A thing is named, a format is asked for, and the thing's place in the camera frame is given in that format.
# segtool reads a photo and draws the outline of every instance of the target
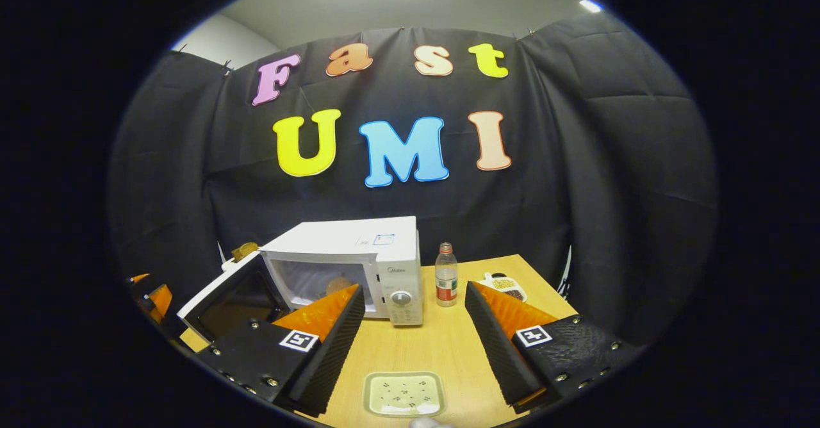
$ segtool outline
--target wooden table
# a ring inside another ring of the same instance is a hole
[[[396,329],[389,320],[361,321],[339,381],[328,402],[327,413],[318,418],[325,425],[347,427],[407,428],[410,418],[375,416],[364,409],[364,379],[371,372],[428,370],[439,375],[445,387],[446,410],[434,417],[442,424],[483,428],[525,416],[504,402],[484,348],[464,308],[466,282],[483,280],[484,273],[505,273],[527,293],[527,303],[563,319],[578,314],[519,255],[459,263],[459,298],[450,308],[436,304],[434,267],[422,267],[424,324]],[[182,335],[195,351],[208,346],[192,331]]]

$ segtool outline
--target water bottle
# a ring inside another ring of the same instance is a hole
[[[453,245],[442,242],[436,258],[436,302],[439,306],[456,304],[456,286],[459,279],[459,262],[453,255]]]

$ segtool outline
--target microwave window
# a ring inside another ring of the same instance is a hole
[[[199,317],[199,322],[214,338],[221,337],[255,318],[273,322],[287,312],[270,294],[259,271],[222,294]]]
[[[336,290],[359,284],[364,290],[366,311],[375,311],[361,263],[316,263],[271,259],[270,264],[273,265],[275,275],[290,291],[291,302],[296,305],[310,305]]]

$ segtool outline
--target white wall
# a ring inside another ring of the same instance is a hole
[[[216,14],[188,32],[172,49],[237,69],[279,51],[276,45],[238,22]]]

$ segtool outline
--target white microwave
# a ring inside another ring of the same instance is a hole
[[[272,322],[310,305],[339,282],[363,287],[365,318],[422,324],[415,216],[301,223],[222,270],[177,312],[208,341],[248,319]]]

